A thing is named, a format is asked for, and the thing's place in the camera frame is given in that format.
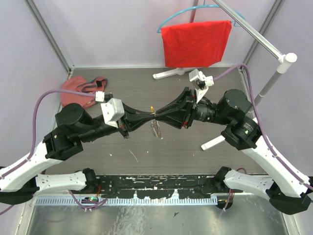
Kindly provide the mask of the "large keyring with yellow grip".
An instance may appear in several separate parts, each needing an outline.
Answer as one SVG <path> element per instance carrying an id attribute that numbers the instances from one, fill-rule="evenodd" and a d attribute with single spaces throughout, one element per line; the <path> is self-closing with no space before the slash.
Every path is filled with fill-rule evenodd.
<path id="1" fill-rule="evenodd" d="M 155 119 L 151 121 L 151 130 L 155 137 L 161 139 L 161 131 L 160 131 L 159 122 Z"/>

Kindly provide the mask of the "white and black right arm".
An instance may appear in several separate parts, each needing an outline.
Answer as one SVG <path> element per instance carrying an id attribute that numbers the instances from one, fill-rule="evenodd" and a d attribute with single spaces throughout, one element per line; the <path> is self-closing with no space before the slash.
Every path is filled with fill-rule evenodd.
<path id="1" fill-rule="evenodd" d="M 257 121 L 246 115 L 251 106 L 238 89 L 226 91 L 215 104 L 205 97 L 197 100 L 195 90 L 185 88 L 178 98 L 157 110 L 155 118 L 177 129 L 188 128 L 195 120 L 226 126 L 221 132 L 224 141 L 251 157 L 269 177 L 242 174 L 223 166 L 213 178 L 215 189 L 221 193 L 229 189 L 253 193 L 288 215 L 306 211 L 312 202 L 309 193 L 313 191 L 313 179 L 289 163 L 282 164 L 283 158 L 271 152 L 274 147 L 265 140 Z"/>

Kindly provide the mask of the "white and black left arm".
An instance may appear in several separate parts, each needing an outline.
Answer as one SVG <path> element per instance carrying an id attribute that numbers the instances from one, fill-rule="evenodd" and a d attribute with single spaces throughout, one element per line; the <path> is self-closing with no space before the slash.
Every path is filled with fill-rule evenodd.
<path id="1" fill-rule="evenodd" d="M 42 171 L 60 164 L 83 151 L 83 144 L 101 137 L 129 133 L 153 120 L 155 115 L 127 105 L 123 111 L 105 111 L 91 117 L 77 103 L 64 107 L 55 116 L 57 127 L 26 156 L 10 166 L 0 169 L 0 201 L 18 205 L 39 193 L 64 190 L 92 194 L 99 188 L 94 170 L 85 168 L 72 174 L 43 175 Z"/>

